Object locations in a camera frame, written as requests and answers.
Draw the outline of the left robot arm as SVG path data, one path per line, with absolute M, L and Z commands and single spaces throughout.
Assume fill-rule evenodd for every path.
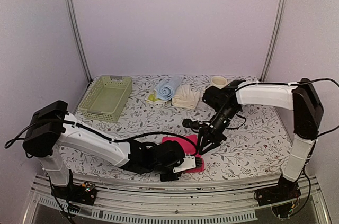
M 136 137 L 113 139 L 109 134 L 90 127 L 67 111 L 68 104 L 55 101 L 36 111 L 27 129 L 23 149 L 39 159 L 52 185 L 68 200 L 79 194 L 72 172 L 66 168 L 59 146 L 66 146 L 99 157 L 115 167 L 136 174 L 160 172 L 161 181 L 175 181 L 183 172 L 202 167 L 195 153 L 187 154 L 170 134 L 160 144 L 139 142 Z

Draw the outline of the pink towel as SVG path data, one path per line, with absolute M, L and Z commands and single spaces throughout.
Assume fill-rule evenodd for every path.
M 189 140 L 191 140 L 194 145 L 197 144 L 197 137 L 198 137 L 197 135 L 189 135 L 189 136 L 187 136 L 187 138 Z M 179 137 L 164 137 L 162 139 L 162 142 L 167 142 L 167 141 L 176 141 L 176 142 L 178 142 L 181 145 L 181 147 L 183 148 L 183 150 L 184 150 L 186 155 L 193 155 L 195 153 L 194 145 L 192 145 L 190 142 L 187 142 L 186 140 L 184 140 L 182 138 L 179 138 Z M 191 169 L 191 170 L 185 171 L 183 173 L 201 173 L 203 171 L 204 171 L 204 167 L 203 168 Z

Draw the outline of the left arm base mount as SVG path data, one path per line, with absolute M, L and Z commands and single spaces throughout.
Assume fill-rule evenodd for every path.
M 51 194 L 70 203 L 74 202 L 93 206 L 97 196 L 97 189 L 94 188 L 88 191 L 82 185 L 55 186 L 52 184 Z

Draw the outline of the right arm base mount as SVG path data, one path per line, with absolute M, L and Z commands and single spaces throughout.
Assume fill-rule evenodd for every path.
M 273 205 L 273 214 L 280 219 L 291 217 L 297 204 L 301 192 L 297 182 L 282 182 L 278 185 L 264 187 L 254 192 L 254 199 L 259 206 Z

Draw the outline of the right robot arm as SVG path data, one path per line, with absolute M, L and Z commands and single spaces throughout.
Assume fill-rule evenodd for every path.
M 296 83 L 234 80 L 222 89 L 210 86 L 205 90 L 202 100 L 214 109 L 215 114 L 200 125 L 200 155 L 219 147 L 226 140 L 224 131 L 244 105 L 266 105 L 293 112 L 292 150 L 278 185 L 274 188 L 274 196 L 279 201 L 292 195 L 304 166 L 312 156 L 324 114 L 312 82 L 307 78 Z

